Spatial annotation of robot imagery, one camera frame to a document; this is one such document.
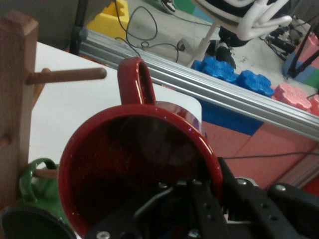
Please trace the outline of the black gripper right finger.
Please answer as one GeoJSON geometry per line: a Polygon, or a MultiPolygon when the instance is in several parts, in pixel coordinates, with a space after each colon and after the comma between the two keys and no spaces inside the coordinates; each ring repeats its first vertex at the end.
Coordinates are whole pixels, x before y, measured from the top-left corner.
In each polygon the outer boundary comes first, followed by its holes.
{"type": "Polygon", "coordinates": [[[231,219],[251,221],[259,237],[268,239],[317,239],[319,198],[285,183],[262,190],[234,177],[224,158],[218,159],[223,174],[223,205],[231,219]]]}

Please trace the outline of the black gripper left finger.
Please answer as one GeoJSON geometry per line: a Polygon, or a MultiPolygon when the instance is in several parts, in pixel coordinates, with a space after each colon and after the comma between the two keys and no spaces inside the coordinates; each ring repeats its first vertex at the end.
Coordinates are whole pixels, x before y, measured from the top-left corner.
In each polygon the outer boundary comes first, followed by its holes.
{"type": "Polygon", "coordinates": [[[228,239],[208,181],[159,182],[104,216],[86,239],[228,239]]]}

